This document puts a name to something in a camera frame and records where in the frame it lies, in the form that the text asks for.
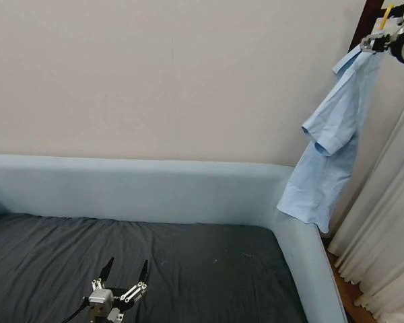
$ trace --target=white curtain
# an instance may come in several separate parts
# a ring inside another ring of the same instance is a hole
[[[360,284],[355,305],[378,322],[404,322],[404,113],[329,251],[340,275]]]

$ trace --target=black cable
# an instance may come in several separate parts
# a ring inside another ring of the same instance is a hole
[[[66,318],[64,321],[62,321],[61,323],[68,323],[68,321],[70,321],[72,318],[74,318],[76,315],[78,315],[79,313],[81,313],[84,308],[86,308],[87,306],[89,306],[90,303],[88,301],[88,297],[84,297],[82,304],[79,306],[79,308],[72,314],[70,315],[68,318]]]

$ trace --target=fabric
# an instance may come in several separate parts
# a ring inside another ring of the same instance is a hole
[[[0,323],[61,322],[111,256],[111,287],[131,287],[149,260],[149,290],[124,323],[307,322],[268,229],[6,215]]]
[[[380,323],[404,322],[404,115],[329,251],[356,301]]]
[[[277,208],[314,223],[323,233],[339,195],[351,177],[360,129],[367,115],[382,54],[361,52],[336,66],[339,81],[302,125],[310,139]]]

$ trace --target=robotic arm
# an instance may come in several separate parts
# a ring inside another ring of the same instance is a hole
[[[397,7],[390,6],[384,11],[382,28],[388,19],[394,20],[395,23],[362,39],[360,47],[366,52],[389,50],[404,64],[404,4]]]
[[[61,323],[69,322],[86,307],[90,307],[90,323],[121,323],[123,321],[124,311],[132,308],[148,290],[148,260],[143,264],[138,283],[129,290],[105,287],[104,283],[108,279],[113,262],[114,257],[102,269],[99,278],[92,281],[91,295],[84,297],[80,307]]]

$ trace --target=mattress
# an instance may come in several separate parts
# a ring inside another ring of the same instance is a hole
[[[61,322],[112,256],[109,287],[134,285],[149,260],[149,291],[125,323],[306,322],[268,229],[21,214],[0,215],[0,322]]]

